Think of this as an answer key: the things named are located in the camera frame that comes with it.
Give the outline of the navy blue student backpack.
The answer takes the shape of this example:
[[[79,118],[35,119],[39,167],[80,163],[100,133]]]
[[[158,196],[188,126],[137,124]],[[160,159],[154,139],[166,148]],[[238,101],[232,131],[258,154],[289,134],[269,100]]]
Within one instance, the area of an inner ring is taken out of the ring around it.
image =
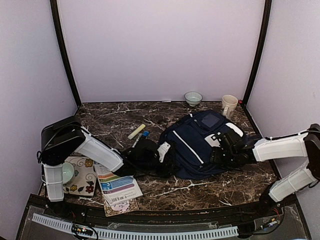
[[[209,147],[205,137],[216,132],[228,131],[226,124],[238,127],[219,112],[209,109],[187,114],[161,133],[158,144],[168,143],[175,148],[175,165],[178,167],[174,173],[176,177],[203,180],[235,169],[205,164],[205,155]]]

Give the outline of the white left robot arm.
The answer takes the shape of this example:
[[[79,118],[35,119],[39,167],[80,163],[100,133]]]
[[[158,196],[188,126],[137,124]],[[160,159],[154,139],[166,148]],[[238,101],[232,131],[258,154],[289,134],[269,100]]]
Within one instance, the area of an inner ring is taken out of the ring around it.
[[[119,151],[92,135],[76,116],[48,125],[41,131],[41,150],[36,157],[42,164],[50,208],[60,218],[71,213],[70,206],[63,201],[63,163],[73,153],[97,162],[118,177],[132,177],[140,172],[168,178],[176,168],[173,146],[169,142],[157,145],[146,132],[133,147]]]

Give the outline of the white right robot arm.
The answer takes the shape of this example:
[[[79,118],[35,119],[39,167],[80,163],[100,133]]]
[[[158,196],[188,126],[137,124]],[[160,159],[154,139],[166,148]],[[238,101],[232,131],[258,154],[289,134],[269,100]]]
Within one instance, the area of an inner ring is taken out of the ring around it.
[[[218,131],[206,137],[211,144],[210,159],[223,168],[240,168],[244,165],[269,160],[304,157],[306,161],[289,175],[269,185],[255,205],[255,213],[266,217],[278,203],[289,195],[320,180],[320,126],[286,136],[245,139],[242,131],[231,123],[227,131]]]

